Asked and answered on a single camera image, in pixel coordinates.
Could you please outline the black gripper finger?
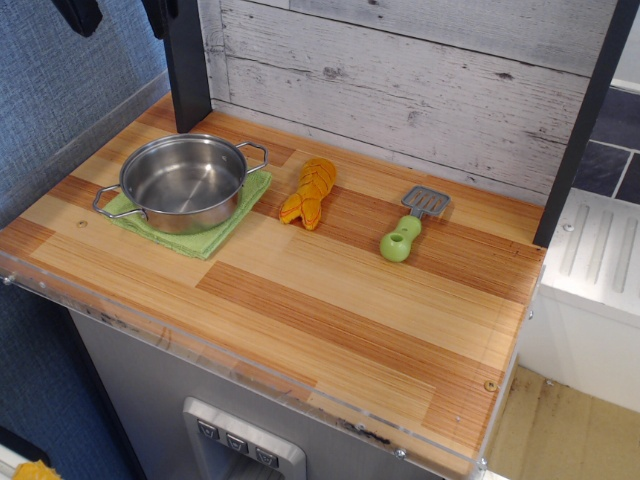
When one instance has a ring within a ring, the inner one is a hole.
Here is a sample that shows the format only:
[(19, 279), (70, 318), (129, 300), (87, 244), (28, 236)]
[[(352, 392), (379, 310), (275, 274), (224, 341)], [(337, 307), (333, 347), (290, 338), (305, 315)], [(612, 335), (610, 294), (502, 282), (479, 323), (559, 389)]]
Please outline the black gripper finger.
[(71, 29), (84, 38), (94, 34), (103, 19), (96, 0), (53, 0)]
[(170, 19), (178, 15), (176, 0), (147, 0), (147, 18), (157, 39), (164, 39), (168, 32)]

